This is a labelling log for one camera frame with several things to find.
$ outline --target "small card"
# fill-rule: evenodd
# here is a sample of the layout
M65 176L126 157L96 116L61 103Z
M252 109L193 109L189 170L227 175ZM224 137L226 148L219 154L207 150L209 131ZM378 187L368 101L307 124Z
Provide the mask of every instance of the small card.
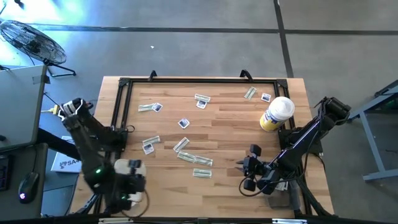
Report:
M207 105L206 101L198 100L197 107L199 107L200 109L205 109L206 105Z
M261 100L264 100L265 102L270 102L271 101L271 95L267 93L263 93L261 96Z
M186 118L182 118L181 121L178 122L178 125L180 125L182 129L188 127L189 124L190 123Z
M156 112L159 112L160 109L162 109L162 107L163 107L163 105L161 105L160 103L155 103L155 104L152 106L152 110L154 110L154 111L156 111Z
M142 146L142 149L144 150L145 155L148 155L155 151L154 146L152 144Z

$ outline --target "wooden table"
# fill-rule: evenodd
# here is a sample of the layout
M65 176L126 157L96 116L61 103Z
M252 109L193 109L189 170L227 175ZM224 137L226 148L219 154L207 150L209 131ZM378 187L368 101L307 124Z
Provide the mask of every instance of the wooden table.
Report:
M103 79L95 117L104 125L111 123L119 79L120 77ZM288 78L287 81L290 99L296 107L295 124L304 126L312 118L304 81L301 78ZM251 100L247 100L243 96L250 86L257 88L257 92ZM204 110L196 107L197 101L193 98L196 93L211 97ZM145 217L294 216L291 210L271 209L264 194L248 198L238 191L243 174L235 169L235 162L249 154L250 144L262 147L261 159L264 161L269 161L280 151L277 134L263 131L259 125L260 117L269 106L269 103L260 100L262 93L268 93L272 95L272 99L275 98L271 84L134 84L127 125L134 125L136 130L129 134L122 158L142 159L147 166L146 189L150 196L150 207ZM163 104L160 112L138 112L138 105L155 102ZM118 124L122 111L121 106ZM177 124L182 118L191 122L186 129ZM155 153L146 156L142 150L142 140L158 135L161 143L154 144ZM177 159L173 147L184 137L190 140L184 151L214 160L211 179L192 176L194 167L209 167ZM316 157L309 156L305 176L314 196L327 211L333 213L323 166ZM71 212L81 208L91 194L81 175ZM143 207L145 201L126 213L137 215Z

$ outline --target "yellow canister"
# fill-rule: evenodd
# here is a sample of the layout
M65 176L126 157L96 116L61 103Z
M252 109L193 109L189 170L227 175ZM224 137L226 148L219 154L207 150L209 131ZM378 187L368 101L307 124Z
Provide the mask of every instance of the yellow canister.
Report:
M294 114L294 103L287 97L275 98L260 118L260 126L265 131L275 131Z

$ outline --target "black metal clamp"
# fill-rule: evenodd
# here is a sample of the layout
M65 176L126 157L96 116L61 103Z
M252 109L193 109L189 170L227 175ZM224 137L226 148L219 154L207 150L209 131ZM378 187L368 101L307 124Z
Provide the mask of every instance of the black metal clamp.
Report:
M152 82L154 77L157 77L157 74L155 70L152 70L152 72L149 75L148 82Z
M241 75L239 77L241 77L241 78L247 77L249 82L253 82L254 81L253 77L250 75L250 73L246 69L243 69L241 71Z

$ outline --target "fan grille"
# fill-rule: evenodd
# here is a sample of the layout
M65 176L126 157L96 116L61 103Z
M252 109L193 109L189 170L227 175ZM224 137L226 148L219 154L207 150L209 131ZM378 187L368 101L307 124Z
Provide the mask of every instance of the fan grille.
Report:
M67 60L61 46L31 26L8 20L0 24L0 31L7 42L32 58L42 62L47 59L56 65Z

